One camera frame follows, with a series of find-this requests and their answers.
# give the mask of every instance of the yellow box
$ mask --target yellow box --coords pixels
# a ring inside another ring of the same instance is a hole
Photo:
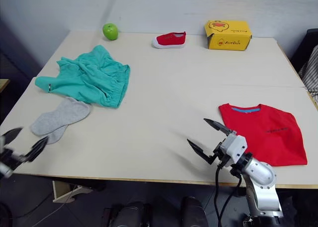
[[[209,49],[244,51],[252,38],[245,21],[208,21],[205,26]]]

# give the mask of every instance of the t-shirt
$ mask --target t-shirt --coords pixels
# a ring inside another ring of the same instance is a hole
[[[303,137],[291,113],[259,104],[219,106],[224,124],[247,141],[246,152],[272,166],[306,165]]]

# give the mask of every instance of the striped fabric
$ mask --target striped fabric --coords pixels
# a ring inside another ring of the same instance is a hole
[[[314,47],[309,60],[299,71],[299,76],[318,105],[318,45]]]

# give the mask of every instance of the green apple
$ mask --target green apple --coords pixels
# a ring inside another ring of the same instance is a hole
[[[107,23],[103,26],[104,36],[113,41],[118,38],[118,29],[115,24]]]

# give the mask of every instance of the table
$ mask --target table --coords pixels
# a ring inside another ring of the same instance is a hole
[[[110,42],[94,32],[71,32],[39,76],[56,76],[60,56],[74,59],[102,44],[114,59],[131,66],[126,96],[118,109],[92,105],[87,118],[69,125],[57,143],[15,172],[213,184],[215,164],[204,162],[186,139],[211,152],[225,136],[203,118],[221,122],[218,106],[224,103],[263,103],[294,114],[308,157],[306,166],[275,167],[277,187],[318,188],[317,175],[304,175],[318,168],[318,112],[274,39],[253,38],[245,52],[236,52],[208,50],[201,36],[187,36],[182,49],[158,50],[150,45],[153,36],[121,33]],[[44,93],[34,80],[0,127],[1,133],[25,127],[11,143],[17,152],[27,152],[39,140],[30,124],[63,100]],[[220,181],[237,183],[225,170]]]

